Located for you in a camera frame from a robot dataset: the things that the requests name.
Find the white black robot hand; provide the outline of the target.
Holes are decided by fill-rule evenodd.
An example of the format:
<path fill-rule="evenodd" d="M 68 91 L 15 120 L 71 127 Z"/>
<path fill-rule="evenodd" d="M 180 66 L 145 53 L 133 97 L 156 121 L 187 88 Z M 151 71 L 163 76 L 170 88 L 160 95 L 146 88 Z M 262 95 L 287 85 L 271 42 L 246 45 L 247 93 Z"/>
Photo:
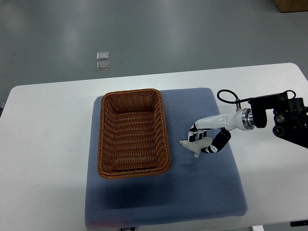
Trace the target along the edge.
<path fill-rule="evenodd" d="M 230 131 L 237 128 L 247 131 L 255 127 L 252 111 L 249 108 L 237 109 L 234 114 L 221 114 L 204 117 L 194 122 L 188 132 L 190 142 L 210 137 L 212 143 L 201 153 L 217 153 L 231 139 Z"/>

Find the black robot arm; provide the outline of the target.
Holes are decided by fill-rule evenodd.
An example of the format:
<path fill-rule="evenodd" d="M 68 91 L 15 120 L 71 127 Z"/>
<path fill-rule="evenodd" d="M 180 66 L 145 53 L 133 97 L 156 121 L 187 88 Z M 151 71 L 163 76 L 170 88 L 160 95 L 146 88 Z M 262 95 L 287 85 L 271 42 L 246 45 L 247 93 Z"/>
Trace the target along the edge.
<path fill-rule="evenodd" d="M 302 98 L 297 98 L 292 90 L 266 96 L 258 96 L 240 100 L 231 90 L 220 90 L 217 98 L 229 104 L 235 104 L 241 110 L 241 103 L 248 102 L 250 109 L 242 109 L 241 123 L 245 128 L 265 128 L 267 125 L 266 111 L 273 110 L 275 126 L 273 134 L 283 140 L 308 147 L 308 108 Z"/>

